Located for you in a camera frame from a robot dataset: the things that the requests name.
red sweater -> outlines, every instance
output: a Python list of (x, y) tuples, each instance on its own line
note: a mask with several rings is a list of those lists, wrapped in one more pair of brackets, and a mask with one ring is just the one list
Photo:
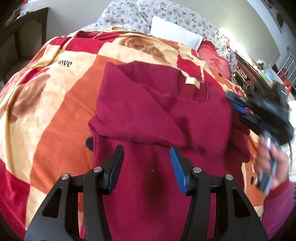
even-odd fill
[[(180, 240), (191, 198), (178, 189), (169, 157), (173, 145), (194, 166), (220, 177), (231, 173), (243, 188), (240, 168), (250, 159), (248, 130), (239, 128), (224, 92), (208, 78), (197, 89), (168, 66), (106, 64), (89, 127), (95, 166), (118, 144), (125, 149), (116, 189), (104, 196), (114, 241)], [(214, 223), (215, 199), (208, 235)]]

floral blanket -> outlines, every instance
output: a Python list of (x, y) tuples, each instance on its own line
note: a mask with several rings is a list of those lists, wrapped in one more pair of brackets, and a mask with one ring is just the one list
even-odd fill
[[(245, 96), (194, 50), (176, 42), (117, 27), (51, 39), (0, 94), (0, 212), (22, 239), (57, 179), (65, 172), (75, 176), (93, 167), (93, 153), (85, 142), (91, 136), (88, 121), (95, 114), (105, 64), (133, 61), (180, 69), (186, 83), (197, 88), (211, 76), (221, 91)], [(195, 66), (194, 73), (186, 72), (188, 65)], [(244, 191), (260, 214), (264, 196), (255, 187), (256, 140), (251, 133), (251, 159), (243, 163), (242, 173)]]

sweater sleeve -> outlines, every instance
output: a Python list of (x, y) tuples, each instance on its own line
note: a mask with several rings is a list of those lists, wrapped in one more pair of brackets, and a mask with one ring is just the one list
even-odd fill
[(264, 201), (261, 221), (268, 240), (281, 229), (293, 207), (293, 183), (287, 179), (281, 187), (271, 191)]

rose pattern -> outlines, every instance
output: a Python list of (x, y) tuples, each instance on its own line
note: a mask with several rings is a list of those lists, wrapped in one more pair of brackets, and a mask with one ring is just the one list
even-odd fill
[(120, 40), (118, 44), (150, 54), (156, 61), (170, 65), (170, 63), (166, 61), (164, 54), (156, 48), (154, 43), (148, 38), (127, 37)]
[(46, 72), (40, 73), (26, 84), (22, 84), (17, 94), (15, 103), (11, 108), (9, 122), (14, 123), (19, 117), (34, 112), (41, 98), (50, 75)]

metal screw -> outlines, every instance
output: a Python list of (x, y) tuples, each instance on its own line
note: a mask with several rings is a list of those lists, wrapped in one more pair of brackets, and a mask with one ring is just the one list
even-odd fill
[(63, 175), (62, 175), (62, 179), (63, 180), (66, 180), (66, 179), (68, 179), (69, 178), (69, 174), (68, 173), (64, 173)]
[(229, 181), (231, 181), (231, 180), (233, 179), (233, 176), (230, 175), (230, 174), (226, 174), (225, 177), (226, 177), (226, 179), (229, 180)]
[(95, 167), (94, 168), (94, 172), (100, 172), (100, 171), (102, 171), (102, 168), (101, 167)]
[(202, 170), (199, 167), (194, 167), (193, 172), (200, 173)]

